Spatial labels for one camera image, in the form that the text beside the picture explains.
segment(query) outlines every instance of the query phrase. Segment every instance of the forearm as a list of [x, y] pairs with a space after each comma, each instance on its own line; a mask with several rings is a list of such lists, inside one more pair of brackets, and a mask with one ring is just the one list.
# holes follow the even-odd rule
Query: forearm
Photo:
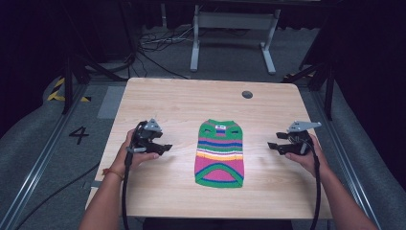
[[108, 173], [89, 203], [79, 229], [118, 229], [122, 180]]
[[337, 229], [376, 229], [330, 169], [321, 179]]

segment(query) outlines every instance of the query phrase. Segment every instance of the wooden table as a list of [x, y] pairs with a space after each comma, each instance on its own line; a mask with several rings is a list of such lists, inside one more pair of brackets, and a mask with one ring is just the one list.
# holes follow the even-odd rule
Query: wooden table
[[[251, 99], [241, 93], [250, 91]], [[299, 164], [268, 148], [293, 121], [309, 121], [294, 84], [221, 80], [131, 79], [111, 129], [96, 181], [108, 168], [126, 133], [155, 118], [163, 130], [157, 144], [171, 144], [159, 159], [130, 172], [127, 214], [137, 217], [312, 219], [316, 183]], [[242, 188], [217, 189], [194, 182], [200, 125], [235, 121], [243, 130]], [[93, 188], [89, 200], [97, 188]], [[324, 190], [320, 219], [331, 219]]]

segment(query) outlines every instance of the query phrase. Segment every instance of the hole in table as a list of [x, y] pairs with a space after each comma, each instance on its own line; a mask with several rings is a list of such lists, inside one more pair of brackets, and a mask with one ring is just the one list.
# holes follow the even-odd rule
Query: hole in table
[[243, 91], [242, 97], [244, 97], [245, 99], [251, 99], [253, 97], [253, 93], [251, 93], [250, 91]]

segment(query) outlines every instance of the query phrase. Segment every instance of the pink stripe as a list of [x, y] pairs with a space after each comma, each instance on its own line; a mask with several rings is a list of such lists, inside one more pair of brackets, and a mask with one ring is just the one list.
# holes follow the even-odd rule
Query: pink stripe
[[194, 163], [194, 172], [197, 173], [201, 171], [203, 168], [206, 168], [213, 163], [223, 163], [225, 165], [230, 166], [234, 170], [236, 170], [241, 175], [244, 175], [244, 162], [243, 160], [231, 160], [231, 161], [218, 161], [212, 160], [205, 157], [196, 156], [195, 163]]
[[228, 173], [223, 170], [215, 170], [209, 172], [204, 176], [205, 179], [210, 180], [219, 180], [219, 181], [234, 181], [235, 179]]

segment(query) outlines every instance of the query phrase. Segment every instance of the colorful knit sweater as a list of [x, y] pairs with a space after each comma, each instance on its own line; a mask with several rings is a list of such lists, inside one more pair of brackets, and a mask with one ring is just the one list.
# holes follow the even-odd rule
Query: colorful knit sweater
[[200, 126], [194, 163], [197, 184], [240, 188], [244, 180], [242, 129], [234, 121], [208, 120]]

